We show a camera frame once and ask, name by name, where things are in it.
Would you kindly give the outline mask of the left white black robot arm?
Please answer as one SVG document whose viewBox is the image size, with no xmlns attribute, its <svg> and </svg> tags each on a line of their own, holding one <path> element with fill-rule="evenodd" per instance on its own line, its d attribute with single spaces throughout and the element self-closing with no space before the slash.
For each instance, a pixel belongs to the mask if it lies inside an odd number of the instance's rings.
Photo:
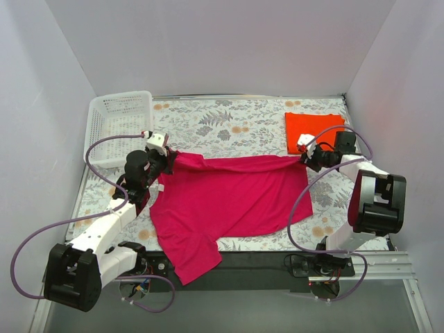
<svg viewBox="0 0 444 333">
<path fill-rule="evenodd" d="M 124 173 L 117 180 L 103 216 L 67 245 L 56 244 L 49 253 L 44 298 L 87 312 L 97 303 L 101 290 L 124 273 L 134 278 L 148 268 L 141 244 L 111 243 L 146 207 L 150 186 L 163 174 L 173 173 L 178 154 L 169 148 L 136 150 L 126 157 Z"/>
</svg>

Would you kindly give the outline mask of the magenta t shirt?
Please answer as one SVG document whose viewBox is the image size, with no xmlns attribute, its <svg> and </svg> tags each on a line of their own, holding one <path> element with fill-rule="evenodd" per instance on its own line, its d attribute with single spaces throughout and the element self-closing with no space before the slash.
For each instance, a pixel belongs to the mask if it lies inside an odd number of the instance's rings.
<svg viewBox="0 0 444 333">
<path fill-rule="evenodd" d="M 259 155 L 205 159 L 179 152 L 150 208 L 157 240 L 183 285 L 222 261 L 217 241 L 277 232 L 313 214 L 307 171 L 297 157 Z"/>
</svg>

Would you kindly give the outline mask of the white plastic basket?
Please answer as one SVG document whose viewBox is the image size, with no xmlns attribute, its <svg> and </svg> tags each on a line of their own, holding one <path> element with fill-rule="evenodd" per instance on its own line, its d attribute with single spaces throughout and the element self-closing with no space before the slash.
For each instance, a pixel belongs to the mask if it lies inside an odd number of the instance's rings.
<svg viewBox="0 0 444 333">
<path fill-rule="evenodd" d="M 143 130 L 153 130 L 153 100 L 148 91 L 124 92 L 99 96 L 91 100 L 87 117 L 84 150 L 110 136 L 125 136 L 103 142 L 93 148 L 89 162 L 104 169 L 122 167 L 126 156 L 145 147 L 145 139 L 128 139 Z"/>
</svg>

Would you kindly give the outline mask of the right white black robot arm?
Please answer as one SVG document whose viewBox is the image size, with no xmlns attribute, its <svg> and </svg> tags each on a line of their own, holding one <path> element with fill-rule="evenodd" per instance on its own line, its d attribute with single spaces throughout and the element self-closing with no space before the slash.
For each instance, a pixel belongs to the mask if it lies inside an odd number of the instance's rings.
<svg viewBox="0 0 444 333">
<path fill-rule="evenodd" d="M 301 275 L 317 276 L 340 273 L 352 268 L 351 253 L 376 237 L 396 234 L 404 222 L 407 180 L 387 173 L 357 152 L 357 136 L 350 131 L 336 133 L 334 145 L 324 149 L 325 142 L 317 142 L 313 135 L 301 135 L 298 147 L 302 162 L 311 170 L 336 167 L 354 182 L 348 206 L 347 221 L 333 234 L 324 237 L 316 246 L 321 254 L 306 255 L 296 267 Z"/>
</svg>

